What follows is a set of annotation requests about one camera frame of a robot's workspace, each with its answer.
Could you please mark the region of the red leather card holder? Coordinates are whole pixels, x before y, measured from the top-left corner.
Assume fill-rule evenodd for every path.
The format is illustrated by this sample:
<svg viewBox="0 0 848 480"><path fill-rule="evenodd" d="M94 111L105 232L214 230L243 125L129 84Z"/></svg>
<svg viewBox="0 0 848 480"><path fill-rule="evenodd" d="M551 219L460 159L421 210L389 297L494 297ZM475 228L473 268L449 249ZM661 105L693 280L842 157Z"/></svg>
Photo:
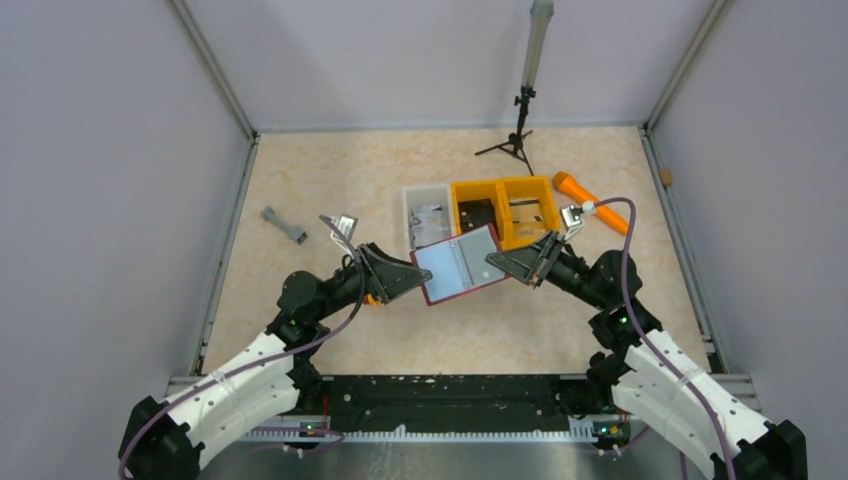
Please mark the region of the red leather card holder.
<svg viewBox="0 0 848 480"><path fill-rule="evenodd" d="M432 275L421 287L425 303L435 306L506 280L509 275L487 261L501 251L492 223L412 251L412 263Z"/></svg>

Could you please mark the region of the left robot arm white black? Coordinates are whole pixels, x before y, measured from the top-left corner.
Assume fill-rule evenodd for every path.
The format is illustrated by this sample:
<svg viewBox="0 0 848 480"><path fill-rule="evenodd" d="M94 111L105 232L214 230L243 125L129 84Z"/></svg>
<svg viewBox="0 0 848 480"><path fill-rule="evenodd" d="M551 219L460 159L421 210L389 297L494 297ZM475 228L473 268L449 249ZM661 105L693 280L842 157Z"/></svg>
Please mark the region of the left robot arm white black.
<svg viewBox="0 0 848 480"><path fill-rule="evenodd" d="M299 270L283 282L271 323L223 366L177 394L148 396L132 409L119 448L122 479L196 479L223 450L265 420L319 404L321 375L311 363L339 334L323 320L366 298L388 304L433 277L366 243L328 279Z"/></svg>

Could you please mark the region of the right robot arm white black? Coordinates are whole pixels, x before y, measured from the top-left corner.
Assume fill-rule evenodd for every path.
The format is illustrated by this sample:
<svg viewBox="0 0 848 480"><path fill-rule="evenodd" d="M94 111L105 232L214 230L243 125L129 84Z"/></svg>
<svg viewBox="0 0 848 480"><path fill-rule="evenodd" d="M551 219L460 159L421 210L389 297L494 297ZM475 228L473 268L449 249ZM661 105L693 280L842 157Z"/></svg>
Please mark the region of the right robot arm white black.
<svg viewBox="0 0 848 480"><path fill-rule="evenodd" d="M808 478L802 431L748 407L683 352L638 301L641 281L627 248L587 265L548 232L486 260L525 285L550 283L597 309L589 325L608 352L586 372L594 409L634 415L709 479Z"/></svg>

